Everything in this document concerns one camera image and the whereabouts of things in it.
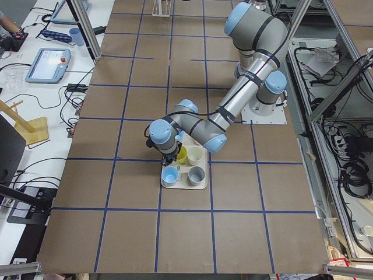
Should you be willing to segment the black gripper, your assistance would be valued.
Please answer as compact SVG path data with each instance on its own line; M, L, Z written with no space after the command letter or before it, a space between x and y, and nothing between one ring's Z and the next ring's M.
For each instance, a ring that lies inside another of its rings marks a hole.
M172 164L173 162L175 162L177 160L177 156L180 153L181 148L182 148L182 143L177 142L176 148L173 152L163 155L161 164L163 166L168 166Z

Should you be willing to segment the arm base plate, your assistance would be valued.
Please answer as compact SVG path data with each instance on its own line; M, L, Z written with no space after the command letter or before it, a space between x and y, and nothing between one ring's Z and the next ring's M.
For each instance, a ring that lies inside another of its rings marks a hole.
M242 122L247 124L286 125L284 105L277 103L266 105L259 101L250 101L241 111Z

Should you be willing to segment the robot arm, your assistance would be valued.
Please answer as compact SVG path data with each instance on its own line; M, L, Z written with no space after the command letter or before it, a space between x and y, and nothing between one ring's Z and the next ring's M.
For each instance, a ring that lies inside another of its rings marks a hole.
M281 20L251 3L241 2L234 7L224 32L231 37L241 55L253 53L251 62L243 67L242 74L206 120L191 100L184 99L171 113L149 125L146 145L161 153L163 166L176 160L182 145L175 137L182 131L209 152L220 151L226 143L229 126L286 57L288 28Z

